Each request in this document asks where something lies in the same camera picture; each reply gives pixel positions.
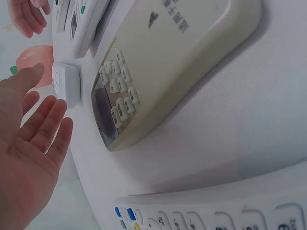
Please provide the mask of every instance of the green button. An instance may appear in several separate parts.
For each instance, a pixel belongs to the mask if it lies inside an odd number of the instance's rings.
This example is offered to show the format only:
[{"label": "green button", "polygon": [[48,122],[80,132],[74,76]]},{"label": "green button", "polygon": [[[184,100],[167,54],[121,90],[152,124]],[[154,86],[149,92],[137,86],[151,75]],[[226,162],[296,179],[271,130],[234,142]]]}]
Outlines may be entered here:
[{"label": "green button", "polygon": [[85,11],[85,6],[82,6],[81,7],[81,14],[84,14],[84,11]]}]

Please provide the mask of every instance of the yellow button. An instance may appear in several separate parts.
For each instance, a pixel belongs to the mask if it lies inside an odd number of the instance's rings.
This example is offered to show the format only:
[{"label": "yellow button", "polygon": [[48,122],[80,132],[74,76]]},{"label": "yellow button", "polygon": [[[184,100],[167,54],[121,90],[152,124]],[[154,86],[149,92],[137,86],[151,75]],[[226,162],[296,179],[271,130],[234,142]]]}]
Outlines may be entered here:
[{"label": "yellow button", "polygon": [[134,228],[135,230],[141,230],[140,226],[137,223],[134,224]]}]

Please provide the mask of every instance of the finger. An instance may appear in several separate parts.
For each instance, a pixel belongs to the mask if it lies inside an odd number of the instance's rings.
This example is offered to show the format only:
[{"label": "finger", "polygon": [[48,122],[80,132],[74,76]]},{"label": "finger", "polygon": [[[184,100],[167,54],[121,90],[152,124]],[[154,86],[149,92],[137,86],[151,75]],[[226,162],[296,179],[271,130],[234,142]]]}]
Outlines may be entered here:
[{"label": "finger", "polygon": [[38,23],[35,17],[31,13],[30,5],[28,2],[21,3],[21,10],[23,13],[23,17],[28,25],[32,28],[32,30],[37,33],[41,34],[43,32],[43,27]]},{"label": "finger", "polygon": [[37,133],[30,141],[42,152],[46,152],[46,150],[49,148],[54,135],[62,122],[66,110],[67,105],[64,100],[56,101],[42,126],[38,129]]},{"label": "finger", "polygon": [[24,99],[23,99],[24,115],[27,112],[29,112],[30,109],[33,108],[33,106],[38,102],[38,100],[39,100],[39,93],[36,91],[29,92],[24,96]]},{"label": "finger", "polygon": [[43,27],[45,28],[47,26],[47,22],[42,15],[41,11],[39,8],[35,8],[32,4],[30,4],[30,10],[32,15],[35,17],[36,21]]},{"label": "finger", "polygon": [[49,15],[51,13],[51,9],[50,9],[50,5],[49,2],[47,1],[47,3],[43,6],[43,11],[46,15]]},{"label": "finger", "polygon": [[47,152],[47,156],[54,161],[58,169],[60,169],[65,159],[71,141],[72,127],[72,120],[70,118],[64,118],[59,127],[58,134]]},{"label": "finger", "polygon": [[15,75],[0,82],[0,86],[10,87],[16,90],[21,98],[33,87],[35,87],[44,74],[43,64],[36,64],[32,68],[24,68]]},{"label": "finger", "polygon": [[38,129],[42,126],[56,101],[57,99],[54,96],[46,97],[38,109],[21,127],[18,136],[25,141],[30,141],[35,136]]},{"label": "finger", "polygon": [[48,0],[30,0],[30,2],[36,8],[41,8],[41,7],[45,6],[48,3]]},{"label": "finger", "polygon": [[13,25],[27,38],[33,36],[33,30],[23,17],[23,12],[20,4],[14,4],[9,1],[9,10]]}]

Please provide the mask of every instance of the display screen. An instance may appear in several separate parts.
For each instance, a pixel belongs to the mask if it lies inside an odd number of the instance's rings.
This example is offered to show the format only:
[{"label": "display screen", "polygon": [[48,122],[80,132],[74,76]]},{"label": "display screen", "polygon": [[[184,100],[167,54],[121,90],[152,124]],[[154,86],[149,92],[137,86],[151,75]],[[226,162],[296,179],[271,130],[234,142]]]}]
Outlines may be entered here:
[{"label": "display screen", "polygon": [[106,89],[100,79],[92,92],[93,111],[100,135],[107,147],[118,137],[111,115],[111,104]]},{"label": "display screen", "polygon": [[71,20],[71,32],[72,32],[72,39],[75,37],[75,33],[77,30],[77,18],[76,18],[76,11],[73,13],[73,17]]}]

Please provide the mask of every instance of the white remote control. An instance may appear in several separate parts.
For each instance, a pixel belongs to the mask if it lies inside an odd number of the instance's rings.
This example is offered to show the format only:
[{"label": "white remote control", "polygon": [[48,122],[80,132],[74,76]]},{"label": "white remote control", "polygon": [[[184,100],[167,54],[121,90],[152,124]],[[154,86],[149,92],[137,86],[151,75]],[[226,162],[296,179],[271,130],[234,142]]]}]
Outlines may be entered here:
[{"label": "white remote control", "polygon": [[154,129],[258,26],[259,0],[137,0],[97,73],[94,115],[110,151]]},{"label": "white remote control", "polygon": [[66,19],[68,16],[68,8],[71,0],[55,0],[56,5],[56,22],[57,32],[63,32],[65,28]]},{"label": "white remote control", "polygon": [[94,38],[96,27],[104,15],[110,0],[75,0],[69,27],[71,55],[73,58],[85,56]]},{"label": "white remote control", "polygon": [[305,230],[307,162],[260,177],[185,192],[119,198],[124,230]]},{"label": "white remote control", "polygon": [[80,100],[80,75],[74,66],[53,63],[52,84],[58,99],[63,99],[72,109]]}]

